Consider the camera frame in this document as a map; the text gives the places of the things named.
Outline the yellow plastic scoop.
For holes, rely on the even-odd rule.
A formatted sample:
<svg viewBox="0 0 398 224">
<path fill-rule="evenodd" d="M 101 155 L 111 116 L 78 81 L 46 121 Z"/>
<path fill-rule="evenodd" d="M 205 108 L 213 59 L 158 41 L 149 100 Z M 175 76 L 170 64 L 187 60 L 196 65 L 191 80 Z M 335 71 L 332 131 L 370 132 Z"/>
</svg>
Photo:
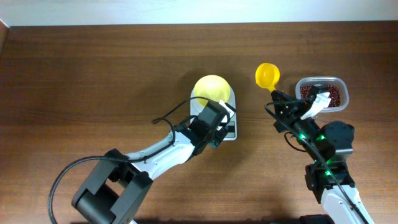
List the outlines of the yellow plastic scoop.
<svg viewBox="0 0 398 224">
<path fill-rule="evenodd" d="M 280 78 L 278 67 L 271 63 L 262 63 L 258 66 L 255 73 L 256 84 L 264 89 L 268 89 L 271 93 L 275 91 L 275 86 Z"/>
</svg>

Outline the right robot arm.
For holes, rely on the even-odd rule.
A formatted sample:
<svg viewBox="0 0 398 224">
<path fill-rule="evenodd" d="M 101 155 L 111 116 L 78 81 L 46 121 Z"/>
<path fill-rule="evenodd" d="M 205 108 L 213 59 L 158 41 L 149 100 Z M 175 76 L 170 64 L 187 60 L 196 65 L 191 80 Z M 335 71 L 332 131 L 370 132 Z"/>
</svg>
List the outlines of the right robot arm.
<svg viewBox="0 0 398 224">
<path fill-rule="evenodd" d="M 300 223 L 372 223 L 346 163 L 352 155 L 354 127 L 341 121 L 319 127 L 315 115 L 330 104 L 329 92 L 315 90 L 296 99 L 281 91 L 271 93 L 270 115 L 279 133 L 291 134 L 313 162 L 305 167 L 305 181 L 323 215 L 304 215 Z"/>
</svg>

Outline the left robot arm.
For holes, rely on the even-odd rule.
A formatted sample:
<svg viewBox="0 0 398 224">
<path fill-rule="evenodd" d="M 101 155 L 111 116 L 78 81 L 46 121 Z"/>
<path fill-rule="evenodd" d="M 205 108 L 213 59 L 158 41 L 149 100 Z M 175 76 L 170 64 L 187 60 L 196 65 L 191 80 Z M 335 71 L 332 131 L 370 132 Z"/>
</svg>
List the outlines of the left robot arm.
<svg viewBox="0 0 398 224">
<path fill-rule="evenodd" d="M 170 168 L 217 148 L 227 135 L 225 126 L 236 110 L 224 101 L 209 101 L 187 124 L 175 125 L 166 138 L 130 154 L 108 151 L 72 198 L 90 223 L 134 223 L 134 216 L 153 181 Z"/>
</svg>

